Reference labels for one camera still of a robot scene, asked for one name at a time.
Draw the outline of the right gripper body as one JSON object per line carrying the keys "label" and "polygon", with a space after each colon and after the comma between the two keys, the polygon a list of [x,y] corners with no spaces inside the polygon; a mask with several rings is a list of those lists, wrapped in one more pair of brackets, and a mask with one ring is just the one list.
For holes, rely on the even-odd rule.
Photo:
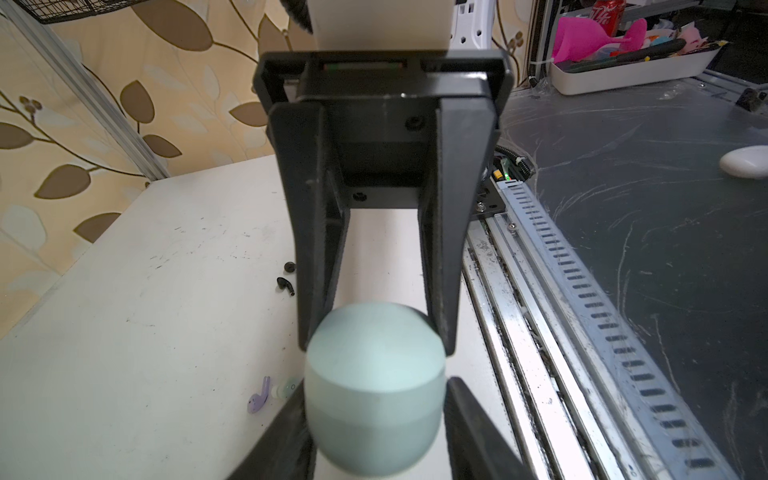
{"label": "right gripper body", "polygon": [[271,52],[253,77],[294,209],[472,200],[512,84],[499,50]]}

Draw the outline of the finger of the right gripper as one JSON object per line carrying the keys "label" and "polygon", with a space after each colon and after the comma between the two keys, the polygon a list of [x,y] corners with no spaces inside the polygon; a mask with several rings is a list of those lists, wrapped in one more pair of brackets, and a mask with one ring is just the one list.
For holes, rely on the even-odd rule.
{"label": "finger of the right gripper", "polygon": [[456,349],[463,246],[496,124],[487,98],[438,102],[418,222],[428,318],[448,356]]}
{"label": "finger of the right gripper", "polygon": [[305,351],[334,306],[350,212],[330,119],[321,104],[273,106],[268,133],[293,231],[298,345]]}

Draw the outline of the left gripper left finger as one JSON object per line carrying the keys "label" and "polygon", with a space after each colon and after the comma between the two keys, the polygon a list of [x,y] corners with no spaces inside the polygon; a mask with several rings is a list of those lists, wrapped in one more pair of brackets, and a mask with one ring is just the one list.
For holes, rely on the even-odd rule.
{"label": "left gripper left finger", "polygon": [[299,383],[229,480],[314,478],[317,447],[306,419],[304,384]]}

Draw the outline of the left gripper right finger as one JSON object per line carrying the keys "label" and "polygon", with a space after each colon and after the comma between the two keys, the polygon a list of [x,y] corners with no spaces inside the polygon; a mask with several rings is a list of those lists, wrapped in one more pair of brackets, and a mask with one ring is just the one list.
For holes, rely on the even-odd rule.
{"label": "left gripper right finger", "polygon": [[447,381],[444,423],[454,480],[534,478],[459,377]]}

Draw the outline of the mint green earbud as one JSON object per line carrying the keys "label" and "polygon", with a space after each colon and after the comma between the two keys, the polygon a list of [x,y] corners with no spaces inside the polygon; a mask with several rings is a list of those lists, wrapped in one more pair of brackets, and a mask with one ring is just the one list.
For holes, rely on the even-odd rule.
{"label": "mint green earbud", "polygon": [[276,383],[272,389],[271,394],[274,398],[280,400],[289,399],[293,393],[297,390],[302,382],[301,378],[291,377]]}

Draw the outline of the mint green charging case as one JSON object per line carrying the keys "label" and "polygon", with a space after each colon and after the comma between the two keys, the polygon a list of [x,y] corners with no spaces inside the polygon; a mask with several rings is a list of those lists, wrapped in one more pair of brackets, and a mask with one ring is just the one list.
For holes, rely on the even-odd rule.
{"label": "mint green charging case", "polygon": [[430,450],[442,423],[446,353],[410,306],[356,303],[331,311],[306,349],[303,390],[314,443],[361,477],[397,475]]}

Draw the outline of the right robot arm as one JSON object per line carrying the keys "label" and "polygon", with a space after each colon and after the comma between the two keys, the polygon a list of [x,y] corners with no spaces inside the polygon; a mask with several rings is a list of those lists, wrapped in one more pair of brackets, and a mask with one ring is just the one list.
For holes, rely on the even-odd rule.
{"label": "right robot arm", "polygon": [[331,311],[350,213],[418,213],[427,320],[456,348],[462,249],[513,84],[509,56],[454,49],[451,1],[288,1],[312,51],[261,56],[298,261],[306,348]]}

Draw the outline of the purple earbud lower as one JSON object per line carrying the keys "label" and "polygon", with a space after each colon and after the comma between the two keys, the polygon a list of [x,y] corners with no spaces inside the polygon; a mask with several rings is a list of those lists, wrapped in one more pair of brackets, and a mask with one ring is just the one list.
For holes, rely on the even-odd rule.
{"label": "purple earbud lower", "polygon": [[262,381],[262,385],[259,392],[251,395],[247,403],[247,411],[249,414],[255,414],[259,412],[267,403],[271,392],[271,377],[265,376]]}

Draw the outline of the black earbud left one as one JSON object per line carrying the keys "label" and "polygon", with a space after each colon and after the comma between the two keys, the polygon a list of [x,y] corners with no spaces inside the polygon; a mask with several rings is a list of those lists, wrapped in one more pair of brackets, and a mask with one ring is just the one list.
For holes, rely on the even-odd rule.
{"label": "black earbud left one", "polygon": [[279,290],[281,291],[287,291],[290,296],[294,296],[296,294],[294,286],[290,280],[288,280],[285,277],[277,277],[276,278],[276,284]]}

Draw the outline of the white tray with clutter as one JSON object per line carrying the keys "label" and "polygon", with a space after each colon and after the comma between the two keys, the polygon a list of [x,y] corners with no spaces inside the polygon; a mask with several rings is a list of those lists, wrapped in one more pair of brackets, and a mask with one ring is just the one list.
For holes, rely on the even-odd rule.
{"label": "white tray with clutter", "polygon": [[628,63],[603,63],[589,70],[576,64],[563,68],[555,65],[550,82],[559,93],[573,96],[694,77],[703,73],[727,44],[719,40],[684,55],[646,55]]}

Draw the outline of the white oval object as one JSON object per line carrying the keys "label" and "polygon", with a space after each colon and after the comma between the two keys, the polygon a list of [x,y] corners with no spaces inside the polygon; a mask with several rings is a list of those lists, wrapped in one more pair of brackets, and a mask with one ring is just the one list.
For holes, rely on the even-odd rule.
{"label": "white oval object", "polygon": [[720,158],[719,167],[732,177],[751,180],[766,179],[768,146],[748,146],[728,152]]}

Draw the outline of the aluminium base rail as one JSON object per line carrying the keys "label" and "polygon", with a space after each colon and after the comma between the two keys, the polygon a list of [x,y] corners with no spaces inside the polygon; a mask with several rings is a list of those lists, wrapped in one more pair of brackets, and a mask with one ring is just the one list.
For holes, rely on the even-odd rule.
{"label": "aluminium base rail", "polygon": [[734,477],[525,183],[482,184],[463,275],[514,450],[537,478]]}

